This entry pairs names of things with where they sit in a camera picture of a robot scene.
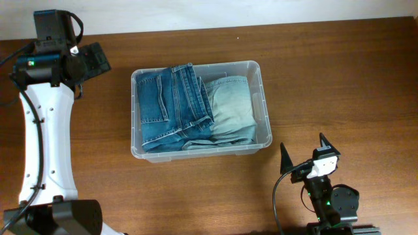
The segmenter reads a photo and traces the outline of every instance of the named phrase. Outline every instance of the wood grain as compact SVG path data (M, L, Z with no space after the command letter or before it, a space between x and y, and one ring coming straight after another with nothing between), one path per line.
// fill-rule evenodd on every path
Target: wood grain
M276 231L271 192L280 142L294 163L312 156L319 132L341 151L330 178L361 195L357 225L415 234L418 221L418 30L410 18L88 36L112 71L85 83L71 117L79 197L97 199L104 220L130 234ZM1 41L0 57L25 44ZM131 145L136 69L255 60L261 66L273 143L254 155L151 164ZM17 91L0 70L1 100ZM24 172L21 104L0 108L0 210L15 208ZM284 228L315 215L301 184L278 189Z

